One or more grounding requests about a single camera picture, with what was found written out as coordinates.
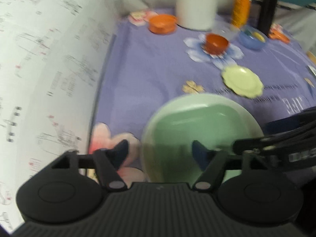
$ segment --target white paper with drawings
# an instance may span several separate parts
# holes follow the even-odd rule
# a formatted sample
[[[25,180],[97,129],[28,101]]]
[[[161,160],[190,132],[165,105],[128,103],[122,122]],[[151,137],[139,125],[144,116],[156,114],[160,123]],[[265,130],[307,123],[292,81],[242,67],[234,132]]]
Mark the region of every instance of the white paper with drawings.
[[[0,224],[23,222],[19,186],[85,153],[120,0],[0,0]]]

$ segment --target small orange cup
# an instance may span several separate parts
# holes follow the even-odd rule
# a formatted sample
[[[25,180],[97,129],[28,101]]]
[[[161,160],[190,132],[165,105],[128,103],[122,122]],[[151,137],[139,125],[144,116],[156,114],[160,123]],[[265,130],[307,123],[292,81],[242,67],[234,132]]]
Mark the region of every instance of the small orange cup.
[[[149,20],[149,30],[154,34],[170,34],[176,30],[177,18],[173,15],[161,14]]]
[[[204,49],[212,55],[221,55],[227,50],[229,41],[216,34],[207,34]]]

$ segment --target orange bottle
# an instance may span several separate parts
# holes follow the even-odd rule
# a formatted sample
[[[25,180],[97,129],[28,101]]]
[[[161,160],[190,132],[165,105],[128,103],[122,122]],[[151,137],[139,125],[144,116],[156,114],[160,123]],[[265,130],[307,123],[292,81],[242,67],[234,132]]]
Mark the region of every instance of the orange bottle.
[[[232,25],[237,28],[241,28],[247,23],[250,6],[251,0],[235,0],[232,15]]]

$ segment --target white cylinder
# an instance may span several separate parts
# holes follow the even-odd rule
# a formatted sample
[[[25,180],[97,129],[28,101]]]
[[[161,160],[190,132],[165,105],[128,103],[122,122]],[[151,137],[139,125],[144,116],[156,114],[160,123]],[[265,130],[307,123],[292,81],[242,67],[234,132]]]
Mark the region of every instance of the white cylinder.
[[[193,30],[210,30],[215,21],[218,0],[176,0],[178,25]]]

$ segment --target large green bowl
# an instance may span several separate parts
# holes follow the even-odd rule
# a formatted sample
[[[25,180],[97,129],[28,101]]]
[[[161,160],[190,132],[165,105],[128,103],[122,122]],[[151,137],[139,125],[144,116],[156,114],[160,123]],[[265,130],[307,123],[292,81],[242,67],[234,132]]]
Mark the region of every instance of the large green bowl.
[[[160,108],[147,124],[142,136],[143,170],[152,182],[192,185],[202,173],[192,157],[194,140],[208,149],[232,152],[235,140],[261,136],[256,120],[234,101],[215,94],[184,95]],[[231,171],[226,178],[239,173]]]

